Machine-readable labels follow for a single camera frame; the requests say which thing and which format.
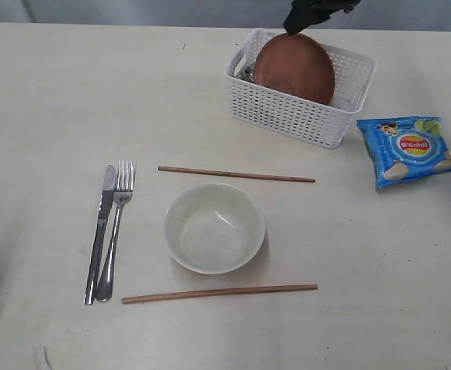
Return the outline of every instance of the wooden chopstick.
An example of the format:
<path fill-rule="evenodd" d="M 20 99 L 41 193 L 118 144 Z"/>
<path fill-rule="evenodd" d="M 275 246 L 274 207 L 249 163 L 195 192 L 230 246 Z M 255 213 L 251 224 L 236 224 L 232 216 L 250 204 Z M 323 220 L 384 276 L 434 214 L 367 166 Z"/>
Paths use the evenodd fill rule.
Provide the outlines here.
<path fill-rule="evenodd" d="M 316 182 L 315 179 L 308 179 L 307 177 L 261 175 L 261 174 L 256 174 L 256 173 L 240 173 L 240 172 L 215 171 L 215 170 L 200 170 L 200 169 L 197 169 L 197 168 L 158 166 L 158 170 L 159 171 L 164 171 L 164 172 L 195 173 L 197 175 L 241 177 L 241 178 L 244 178 L 244 179 L 256 179 L 256 180 L 293 181 L 293 182 L 297 182 L 297 183 L 315 183 Z"/>
<path fill-rule="evenodd" d="M 232 294 L 256 294 L 256 293 L 275 293 L 279 291 L 316 291 L 316 284 L 310 285 L 281 285 L 276 287 L 253 287 L 253 288 L 228 288 L 213 289 L 211 291 L 183 291 L 180 293 L 141 295 L 139 297 L 123 298 L 123 304 L 146 303 L 152 301 L 168 301 L 170 299 L 212 297 L 215 295 Z"/>

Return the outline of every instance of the lay's logo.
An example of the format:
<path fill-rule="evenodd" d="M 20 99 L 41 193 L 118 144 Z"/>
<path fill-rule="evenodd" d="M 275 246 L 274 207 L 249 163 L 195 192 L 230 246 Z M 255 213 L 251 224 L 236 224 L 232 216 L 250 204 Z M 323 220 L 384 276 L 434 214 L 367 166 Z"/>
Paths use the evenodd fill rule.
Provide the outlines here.
<path fill-rule="evenodd" d="M 405 135 L 399 140 L 399 147 L 414 156 L 423 156 L 431 149 L 428 140 L 418 135 Z"/>

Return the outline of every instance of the brown plate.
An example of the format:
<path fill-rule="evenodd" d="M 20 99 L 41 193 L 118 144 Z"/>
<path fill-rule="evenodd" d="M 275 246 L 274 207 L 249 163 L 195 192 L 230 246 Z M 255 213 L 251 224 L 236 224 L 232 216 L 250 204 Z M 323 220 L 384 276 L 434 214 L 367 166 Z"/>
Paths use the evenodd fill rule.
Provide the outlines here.
<path fill-rule="evenodd" d="M 315 40 L 284 33 L 260 51 L 254 83 L 328 105 L 335 91 L 335 70 L 328 53 Z"/>

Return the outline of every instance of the bowl rim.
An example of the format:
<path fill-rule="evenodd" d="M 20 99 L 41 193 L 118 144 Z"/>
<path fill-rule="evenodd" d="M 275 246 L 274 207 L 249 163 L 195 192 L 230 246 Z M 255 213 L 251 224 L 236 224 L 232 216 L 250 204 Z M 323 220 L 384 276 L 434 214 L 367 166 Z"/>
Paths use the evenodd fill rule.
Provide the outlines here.
<path fill-rule="evenodd" d="M 244 257 L 239 262 L 237 262 L 235 265 L 228 267 L 228 268 L 221 269 L 221 270 L 208 270 L 205 268 L 196 267 L 196 266 L 193 266 L 192 264 L 189 264 L 186 261 L 183 261 L 182 259 L 180 259 L 176 255 L 176 253 L 174 252 L 173 248 L 170 245 L 168 232 L 167 232 L 170 215 L 171 215 L 173 209 L 177 206 L 177 204 L 183 198 L 188 197 L 190 193 L 194 193 L 196 191 L 200 191 L 202 189 L 209 188 L 209 187 L 228 187 L 228 188 L 233 189 L 234 191 L 242 193 L 245 196 L 245 198 L 247 199 L 247 202 L 249 203 L 249 205 L 252 206 L 252 208 L 256 212 L 256 214 L 259 217 L 259 220 L 261 222 L 261 225 L 260 225 L 260 228 L 261 228 L 260 235 L 261 236 L 257 240 L 254 240 L 254 248 L 252 249 L 252 251 L 246 257 Z M 254 258 L 254 256 L 256 256 L 256 254 L 259 252 L 259 250 L 261 249 L 261 247 L 264 243 L 264 239 L 266 236 L 266 220 L 265 220 L 262 212 L 260 212 L 259 209 L 257 208 L 257 206 L 254 203 L 254 201 L 252 200 L 252 198 L 249 195 L 247 195 L 247 193 L 244 192 L 242 189 L 239 189 L 238 187 L 236 187 L 234 185 L 230 185 L 229 183 L 201 183 L 199 185 L 194 185 L 194 186 L 186 189 L 181 194 L 179 194 L 179 196 L 177 196 L 177 198 L 175 198 L 172 201 L 170 206 L 167 208 L 167 211 L 165 212 L 165 218 L 163 221 L 163 236 L 165 238 L 165 244 L 167 246 L 167 249 L 170 252 L 170 256 L 181 266 L 183 266 L 191 271 L 197 272 L 199 274 L 226 274 L 227 272 L 232 272 L 232 271 L 237 270 L 240 267 L 243 267 L 247 262 L 251 261 Z"/>

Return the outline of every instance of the gray wall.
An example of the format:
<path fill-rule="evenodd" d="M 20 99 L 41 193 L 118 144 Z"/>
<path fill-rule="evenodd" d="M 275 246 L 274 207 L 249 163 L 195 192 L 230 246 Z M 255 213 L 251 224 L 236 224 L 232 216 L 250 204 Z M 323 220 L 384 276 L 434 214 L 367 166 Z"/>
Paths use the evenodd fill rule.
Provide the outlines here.
<path fill-rule="evenodd" d="M 0 22 L 280 28 L 291 0 L 0 0 Z M 331 29 L 451 31 L 451 0 L 362 0 Z"/>

